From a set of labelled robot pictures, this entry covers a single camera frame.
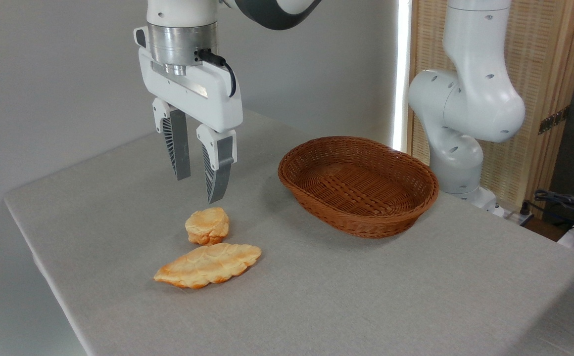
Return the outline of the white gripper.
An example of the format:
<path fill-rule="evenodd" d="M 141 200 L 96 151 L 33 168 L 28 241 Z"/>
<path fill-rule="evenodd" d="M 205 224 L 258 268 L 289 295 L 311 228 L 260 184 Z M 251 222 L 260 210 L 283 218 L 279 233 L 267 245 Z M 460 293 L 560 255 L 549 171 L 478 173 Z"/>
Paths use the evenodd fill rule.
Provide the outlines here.
<path fill-rule="evenodd" d="M 191 176 L 188 114 L 202 123 L 196 135 L 202 144 L 208 202 L 221 200 L 232 164 L 238 160 L 237 133 L 233 129 L 243 120 L 241 92 L 237 90 L 230 96 L 230 72 L 202 62 L 186 67 L 185 75 L 168 74 L 142 47 L 138 59 L 147 90 L 158 97 L 152 103 L 155 129 L 164 137 L 176 180 Z"/>

